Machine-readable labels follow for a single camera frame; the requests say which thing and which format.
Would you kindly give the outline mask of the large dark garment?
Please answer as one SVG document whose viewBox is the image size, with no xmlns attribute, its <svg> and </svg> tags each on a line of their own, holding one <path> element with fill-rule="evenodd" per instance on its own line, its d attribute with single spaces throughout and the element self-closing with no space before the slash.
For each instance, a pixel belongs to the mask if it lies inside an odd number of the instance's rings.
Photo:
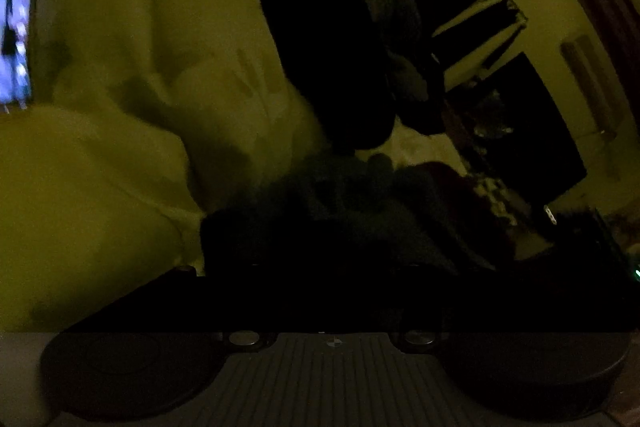
<svg viewBox="0 0 640 427">
<path fill-rule="evenodd" d="M 262 0 L 284 66 L 321 124 L 319 152 L 201 227 L 217 329 L 427 327 L 478 303 L 512 265 L 506 222 L 469 176 L 384 152 L 449 117 L 429 23 L 380 26 L 364 0 Z"/>
</svg>

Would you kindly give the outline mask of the checkered folded cloth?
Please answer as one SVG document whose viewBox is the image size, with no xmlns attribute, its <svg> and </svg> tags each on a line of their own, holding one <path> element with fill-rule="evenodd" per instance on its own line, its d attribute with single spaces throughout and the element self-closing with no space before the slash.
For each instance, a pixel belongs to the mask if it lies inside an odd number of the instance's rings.
<svg viewBox="0 0 640 427">
<path fill-rule="evenodd" d="M 493 216 L 508 227 L 518 226 L 525 210 L 523 204 L 506 188 L 506 184 L 487 176 L 471 176 L 470 183 Z"/>
</svg>

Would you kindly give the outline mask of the white floral duvet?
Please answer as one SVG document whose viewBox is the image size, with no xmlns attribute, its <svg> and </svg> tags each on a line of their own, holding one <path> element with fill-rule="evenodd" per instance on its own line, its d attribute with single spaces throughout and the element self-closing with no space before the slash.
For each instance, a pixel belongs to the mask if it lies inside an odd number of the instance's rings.
<svg viewBox="0 0 640 427">
<path fill-rule="evenodd" d="M 321 148 L 262 0 L 35 0 L 1 116 L 1 329 L 58 333 L 171 269 Z"/>
</svg>

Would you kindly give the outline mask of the dark wall television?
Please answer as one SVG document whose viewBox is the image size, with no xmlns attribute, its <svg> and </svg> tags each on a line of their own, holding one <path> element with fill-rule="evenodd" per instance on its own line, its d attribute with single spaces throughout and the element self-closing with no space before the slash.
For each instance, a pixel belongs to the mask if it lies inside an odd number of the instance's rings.
<svg viewBox="0 0 640 427">
<path fill-rule="evenodd" d="M 548 205 L 587 176 L 558 106 L 524 53 L 447 93 L 461 155 L 531 206 Z"/>
</svg>

